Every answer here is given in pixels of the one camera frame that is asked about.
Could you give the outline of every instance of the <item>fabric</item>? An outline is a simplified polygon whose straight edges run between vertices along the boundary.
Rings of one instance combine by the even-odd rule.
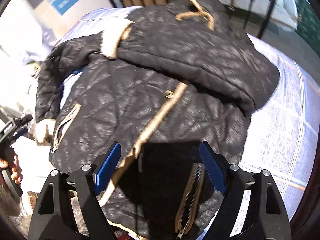
[[[214,31],[199,17],[175,19],[194,10],[193,5],[214,17]],[[121,159],[109,184],[116,188],[110,191],[108,186],[105,193],[112,193],[111,197],[104,193],[100,199],[100,203],[109,200],[102,207],[105,215],[111,224],[147,239],[172,239],[177,236],[177,203],[183,198],[192,164],[201,162],[199,142],[207,140],[215,152],[238,163],[251,113],[269,99],[279,72],[254,49],[243,30],[229,27],[228,15],[217,0],[194,0],[193,4],[177,0],[137,9],[127,19],[134,23],[129,37],[119,43],[116,60],[99,53],[105,42],[102,33],[64,42],[49,55],[38,79],[37,122],[57,119],[54,143],[57,140],[59,147],[52,149],[49,158],[61,172],[91,163],[118,141]],[[60,111],[60,86],[79,68],[83,73]],[[81,107],[73,116],[75,104]],[[155,169],[148,171],[145,165],[141,171],[139,162],[161,149],[159,144],[172,158],[163,158],[153,181],[172,174],[173,163],[179,163],[179,169],[167,180],[170,184],[163,198],[150,203],[146,199],[154,196],[148,190],[152,181],[143,176],[142,183],[140,178]],[[185,239],[201,234],[221,200],[205,175],[198,212]],[[171,214],[165,223],[162,216],[147,212],[164,206]]]
[[[133,23],[128,19],[114,19],[108,22],[107,30],[102,34],[101,53],[108,58],[117,58],[116,51],[118,44],[125,32],[130,31],[130,24]]]
[[[122,9],[117,10],[119,10],[119,16],[122,17]],[[95,32],[102,31],[105,22],[109,20],[109,11],[110,9],[105,8],[99,10],[99,13],[93,11],[84,16],[69,30],[68,38],[82,36],[82,30],[87,30],[88,26]],[[116,15],[114,9],[112,13],[111,18],[114,18]],[[252,115],[240,166],[252,172],[262,169],[271,171],[281,192],[289,219],[291,219],[299,205],[304,187],[308,183],[316,152],[320,116],[315,113],[318,113],[320,109],[320,87],[301,66],[282,52],[251,35],[249,38],[255,49],[278,67],[281,75],[271,99]],[[79,76],[72,74],[70,79],[65,80],[60,108],[63,107],[71,87],[78,78]],[[283,127],[291,128],[284,136],[279,136]],[[295,159],[293,175],[288,176],[289,167],[295,162]],[[285,161],[279,165],[278,160]],[[249,197],[250,195],[246,192],[233,235],[239,233],[242,228]]]

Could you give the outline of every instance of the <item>screw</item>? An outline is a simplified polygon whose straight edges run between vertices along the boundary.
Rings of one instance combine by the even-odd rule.
[[[263,171],[262,171],[262,174],[267,177],[267,176],[270,175],[270,171],[268,171],[268,170],[263,170]]]
[[[82,166],[82,170],[83,171],[88,171],[90,169],[91,169],[91,166],[89,164],[85,164],[85,165]]]
[[[50,175],[51,175],[52,177],[56,176],[57,174],[58,174],[58,171],[57,171],[57,170],[53,170],[53,171],[50,172]]]
[[[233,171],[237,171],[237,170],[239,170],[239,166],[236,164],[231,164],[230,169],[232,169]]]

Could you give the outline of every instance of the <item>black jacket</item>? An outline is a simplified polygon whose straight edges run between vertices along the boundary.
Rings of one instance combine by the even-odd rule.
[[[175,19],[199,6],[213,16],[214,31],[202,16]],[[134,23],[119,43],[117,59],[100,53],[101,33],[53,50],[38,80],[36,120],[57,120],[59,147],[49,158],[61,172],[91,163],[118,141],[122,154],[113,176],[116,189],[103,198],[106,217],[147,239],[175,239],[189,175],[194,163],[201,163],[199,142],[208,141],[229,163],[238,163],[251,113],[270,98],[279,72],[243,30],[230,27],[218,0],[176,0],[137,9],[127,18]],[[81,67],[60,111],[59,87]],[[163,118],[150,135],[141,135],[159,113]],[[69,127],[57,129],[68,114]],[[141,148],[134,147],[139,140]],[[194,223],[183,239],[198,237],[222,201],[205,171],[201,179]]]

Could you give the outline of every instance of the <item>finger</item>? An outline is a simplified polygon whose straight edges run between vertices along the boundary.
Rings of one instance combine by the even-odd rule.
[[[19,177],[21,175],[21,173],[22,173],[22,169],[21,168],[17,168],[17,169],[15,169],[15,171],[13,171],[13,168],[12,168],[12,173],[17,173],[18,174],[17,177]]]
[[[12,180],[17,180],[21,175],[22,169],[18,168],[15,172],[11,174]]]
[[[0,158],[0,168],[1,169],[5,169],[6,167],[8,167],[9,163],[3,159]]]
[[[18,179],[16,179],[14,182],[16,184],[19,184],[22,181],[22,179],[23,179],[23,175],[21,174],[20,177]]]
[[[20,175],[21,175],[21,174],[19,174],[18,172],[13,172],[13,173],[11,174],[11,179],[12,179],[12,180],[16,180],[16,179],[19,178]]]
[[[19,168],[20,167],[20,162],[19,160],[14,160],[13,164],[11,165],[12,168]]]

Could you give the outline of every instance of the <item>human hand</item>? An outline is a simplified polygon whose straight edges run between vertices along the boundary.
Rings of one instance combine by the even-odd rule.
[[[11,175],[11,179],[16,183],[19,184],[22,179],[23,179],[23,175],[21,174],[22,170],[20,168],[20,163],[18,160],[18,155],[14,152],[14,149],[11,147],[8,147],[7,149],[5,149],[5,151],[11,151],[11,152],[7,152],[6,155],[13,155],[14,156],[14,160],[12,163],[10,163],[10,168],[12,171],[12,175]],[[0,168],[5,169],[7,168],[9,165],[9,163],[3,159],[0,158]]]

